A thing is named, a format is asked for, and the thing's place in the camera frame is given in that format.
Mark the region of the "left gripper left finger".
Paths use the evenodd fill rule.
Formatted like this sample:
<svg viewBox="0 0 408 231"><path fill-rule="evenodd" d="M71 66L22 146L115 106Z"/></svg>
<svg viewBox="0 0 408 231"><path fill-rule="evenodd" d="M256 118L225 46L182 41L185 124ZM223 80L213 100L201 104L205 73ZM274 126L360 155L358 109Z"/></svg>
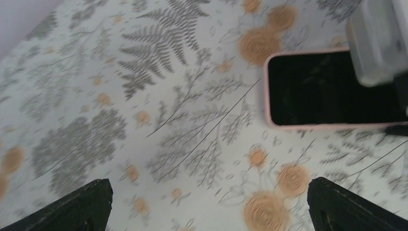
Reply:
<svg viewBox="0 0 408 231"><path fill-rule="evenodd" d="M112 210L109 179L96 179L3 231L104 231Z"/></svg>

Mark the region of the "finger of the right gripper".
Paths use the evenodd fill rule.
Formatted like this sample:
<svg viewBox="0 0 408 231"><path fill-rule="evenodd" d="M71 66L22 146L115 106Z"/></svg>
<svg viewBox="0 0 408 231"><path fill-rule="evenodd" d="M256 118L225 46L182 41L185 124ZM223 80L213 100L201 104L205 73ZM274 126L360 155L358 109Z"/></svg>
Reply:
<svg viewBox="0 0 408 231"><path fill-rule="evenodd" d="M386 135L407 137L408 136L408 126L407 125L389 126L384 129L384 133Z"/></svg>

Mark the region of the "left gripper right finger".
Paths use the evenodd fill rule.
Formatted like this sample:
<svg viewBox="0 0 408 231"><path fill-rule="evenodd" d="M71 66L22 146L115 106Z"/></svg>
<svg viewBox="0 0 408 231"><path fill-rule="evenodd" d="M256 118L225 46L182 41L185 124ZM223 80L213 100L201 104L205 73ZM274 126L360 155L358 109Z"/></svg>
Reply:
<svg viewBox="0 0 408 231"><path fill-rule="evenodd" d="M307 203L316 231L406 231L408 221L324 178L313 179Z"/></svg>

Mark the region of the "phone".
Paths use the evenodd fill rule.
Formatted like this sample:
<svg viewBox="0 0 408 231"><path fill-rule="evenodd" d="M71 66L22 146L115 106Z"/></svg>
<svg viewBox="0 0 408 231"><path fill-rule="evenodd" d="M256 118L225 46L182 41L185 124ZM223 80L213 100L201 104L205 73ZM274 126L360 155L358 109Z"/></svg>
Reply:
<svg viewBox="0 0 408 231"><path fill-rule="evenodd" d="M347 48L286 51L264 64L265 113L281 129L405 124L393 84L362 86Z"/></svg>

